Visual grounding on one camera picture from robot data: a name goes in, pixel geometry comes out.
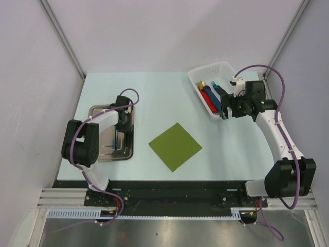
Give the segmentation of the green paper napkin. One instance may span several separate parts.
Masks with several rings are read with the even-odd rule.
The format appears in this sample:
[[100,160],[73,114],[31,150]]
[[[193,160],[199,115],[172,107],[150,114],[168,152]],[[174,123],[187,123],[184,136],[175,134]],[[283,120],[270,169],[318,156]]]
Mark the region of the green paper napkin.
[[149,142],[149,146],[172,172],[202,149],[179,123]]

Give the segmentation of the iridescent spoon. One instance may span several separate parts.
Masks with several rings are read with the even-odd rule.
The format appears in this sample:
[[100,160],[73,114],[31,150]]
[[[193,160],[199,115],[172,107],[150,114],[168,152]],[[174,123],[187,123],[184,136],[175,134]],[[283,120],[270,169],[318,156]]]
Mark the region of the iridescent spoon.
[[114,136],[114,150],[117,150],[118,149],[118,130],[117,130],[117,128],[115,127],[114,128],[114,134],[115,134],[115,136]]

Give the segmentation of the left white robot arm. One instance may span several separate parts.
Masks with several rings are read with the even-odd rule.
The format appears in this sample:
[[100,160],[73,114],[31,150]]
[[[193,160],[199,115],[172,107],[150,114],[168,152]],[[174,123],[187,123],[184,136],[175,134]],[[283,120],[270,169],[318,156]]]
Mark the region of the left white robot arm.
[[109,179],[100,162],[128,160],[133,155],[134,107],[126,96],[119,95],[110,105],[94,106],[86,121],[68,122],[61,150],[63,159],[78,168],[96,200],[104,206],[112,203]]

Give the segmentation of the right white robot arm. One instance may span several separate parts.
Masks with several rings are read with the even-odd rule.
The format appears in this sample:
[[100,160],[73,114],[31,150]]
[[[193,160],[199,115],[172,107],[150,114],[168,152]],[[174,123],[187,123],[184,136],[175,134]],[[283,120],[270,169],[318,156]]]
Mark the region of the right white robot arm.
[[305,158],[288,135],[276,102],[266,99],[264,82],[232,78],[230,84],[235,89],[232,94],[221,96],[220,117],[250,116],[264,134],[274,162],[264,179],[245,183],[245,189],[237,193],[237,201],[250,206],[256,197],[308,195],[316,163]]

